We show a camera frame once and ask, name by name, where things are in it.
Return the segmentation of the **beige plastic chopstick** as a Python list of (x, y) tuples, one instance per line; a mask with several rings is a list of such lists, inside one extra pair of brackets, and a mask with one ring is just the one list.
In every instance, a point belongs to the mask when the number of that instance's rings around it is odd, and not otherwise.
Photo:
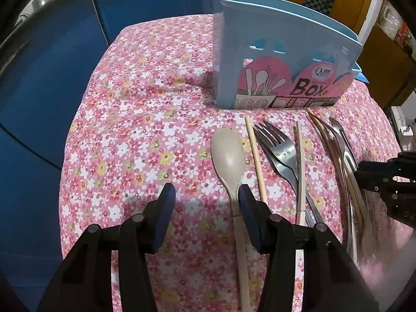
[[(298, 186), (297, 186), (297, 204), (296, 204), (296, 225), (307, 226), (306, 221), (306, 189), (305, 189), (305, 156), (302, 139), (302, 126), (298, 120), (295, 125), (295, 134), (297, 137), (297, 162), (298, 162)], [(301, 302), (303, 294), (303, 274), (301, 265), (303, 262), (303, 250), (296, 251), (296, 273), (295, 273), (295, 302)]]

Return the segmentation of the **wooden cabinet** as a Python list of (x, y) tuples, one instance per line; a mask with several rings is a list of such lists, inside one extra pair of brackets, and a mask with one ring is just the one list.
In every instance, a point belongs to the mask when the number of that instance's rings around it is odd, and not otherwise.
[(382, 30), (379, 14), (385, 0), (288, 0), (314, 9), (359, 35), (358, 63), (368, 89), (381, 108), (400, 106), (415, 88), (415, 60)]

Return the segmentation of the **blue plastic chopsticks box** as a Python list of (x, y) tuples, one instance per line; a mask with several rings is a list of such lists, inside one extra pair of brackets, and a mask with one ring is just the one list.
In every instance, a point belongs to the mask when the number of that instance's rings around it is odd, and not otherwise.
[(213, 67), (222, 109), (332, 106), (362, 69), (356, 33), (286, 0), (214, 0)]

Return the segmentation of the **metal fork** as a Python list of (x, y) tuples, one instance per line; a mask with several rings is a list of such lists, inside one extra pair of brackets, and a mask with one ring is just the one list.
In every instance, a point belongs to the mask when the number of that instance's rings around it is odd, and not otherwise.
[(253, 131), (276, 172), (289, 182), (298, 195), (299, 167), (295, 144), (282, 130), (267, 120), (254, 125)]
[(321, 118), (317, 117), (312, 111), (307, 111), (315, 127), (319, 131), (321, 138), (327, 145), (327, 149), (331, 155), (336, 175), (339, 180), (339, 192), (342, 200), (345, 202), (348, 222), (348, 233), (346, 237), (346, 248), (349, 256), (354, 263), (358, 261), (357, 253), (357, 238), (355, 233), (355, 223), (353, 217), (353, 207), (348, 192), (348, 186), (346, 182), (346, 172), (344, 170), (344, 154), (345, 144), (339, 133), (335, 131), (332, 126), (327, 124)]

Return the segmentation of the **beige plastic spoon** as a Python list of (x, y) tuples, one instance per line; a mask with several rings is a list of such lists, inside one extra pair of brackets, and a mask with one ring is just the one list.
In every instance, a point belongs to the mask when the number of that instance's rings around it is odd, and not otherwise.
[(236, 257), (238, 263), (238, 281), (242, 311), (250, 311), (250, 291), (248, 265), (243, 232), (243, 218), (239, 209), (238, 190), (245, 174), (245, 154), (240, 137), (229, 128), (220, 128), (211, 139), (211, 155), (214, 169), (227, 190), (231, 203)]

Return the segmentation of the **pink floral tablecloth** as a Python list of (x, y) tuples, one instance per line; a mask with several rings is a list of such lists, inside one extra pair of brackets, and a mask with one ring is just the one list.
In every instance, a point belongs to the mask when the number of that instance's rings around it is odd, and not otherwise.
[[(210, 142), (220, 127), (241, 137), (245, 177), (258, 196), (245, 112), (218, 109), (212, 89), (212, 15), (182, 16), (124, 28), (91, 75), (70, 127), (61, 173), (59, 221), (66, 257), (92, 223), (119, 225), (165, 183), (176, 203), (164, 244), (147, 256), (159, 311), (238, 311), (236, 248), (229, 196), (212, 165)], [(315, 108), (343, 126), (357, 160), (387, 161), (400, 151), (367, 86), (354, 80), (334, 107)], [(336, 172), (304, 109), (248, 111), (296, 143), (302, 125), (307, 191), (342, 242), (344, 217)], [(410, 239), (377, 193), (367, 193), (375, 238), (358, 268), (371, 288)]]

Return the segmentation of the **wooden chopstick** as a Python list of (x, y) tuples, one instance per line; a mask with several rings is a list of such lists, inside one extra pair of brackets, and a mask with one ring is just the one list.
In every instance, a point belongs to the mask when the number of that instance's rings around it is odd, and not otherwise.
[(259, 151), (257, 148), (257, 141), (256, 141), (255, 133), (253, 130), (252, 120), (248, 115), (245, 116), (245, 124), (246, 124), (247, 132), (248, 132), (248, 137), (250, 140), (253, 161), (255, 164), (260, 199), (265, 204), (268, 204), (267, 193), (266, 193), (267, 191), (266, 191), (266, 186), (264, 183), (264, 176), (262, 172), (262, 165), (261, 165), (261, 161), (259, 157)]
[(351, 215), (355, 215), (359, 232), (364, 232), (363, 202), (358, 194), (360, 190), (353, 184), (353, 172), (348, 165), (346, 145), (332, 126), (312, 113), (311, 110), (307, 110), (307, 113), (331, 156), (340, 183), (340, 194), (350, 207)]

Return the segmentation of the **metal spoon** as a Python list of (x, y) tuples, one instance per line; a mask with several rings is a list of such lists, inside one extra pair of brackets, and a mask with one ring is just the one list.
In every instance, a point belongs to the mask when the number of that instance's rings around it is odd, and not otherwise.
[(365, 192), (358, 187), (358, 182), (354, 176), (354, 171), (358, 169), (358, 165), (350, 149), (342, 125), (333, 117), (330, 117), (329, 120), (332, 128), (335, 130), (336, 139), (341, 151), (341, 165), (346, 177), (346, 186), (360, 228), (361, 249), (364, 255), (373, 257), (375, 239), (373, 236), (372, 222), (369, 217), (367, 198)]

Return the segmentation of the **blue flat lid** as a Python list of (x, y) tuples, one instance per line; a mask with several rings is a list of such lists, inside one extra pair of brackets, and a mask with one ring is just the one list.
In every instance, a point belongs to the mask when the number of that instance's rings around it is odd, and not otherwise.
[(358, 73), (355, 77), (355, 79), (364, 82), (364, 83), (369, 83), (369, 80), (364, 76), (363, 73)]

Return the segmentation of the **blue cabinet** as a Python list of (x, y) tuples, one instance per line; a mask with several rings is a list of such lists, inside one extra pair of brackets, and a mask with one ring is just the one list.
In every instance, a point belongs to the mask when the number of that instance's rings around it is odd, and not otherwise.
[(212, 0), (52, 0), (2, 32), (1, 279), (30, 311), (62, 260), (65, 140), (98, 61), (128, 25), (212, 11)]

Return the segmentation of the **white power strip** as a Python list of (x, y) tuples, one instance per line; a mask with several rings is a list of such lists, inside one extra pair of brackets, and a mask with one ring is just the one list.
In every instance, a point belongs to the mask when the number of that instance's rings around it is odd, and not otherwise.
[(391, 119), (401, 150), (415, 152), (415, 125), (406, 122), (400, 106), (391, 107)]

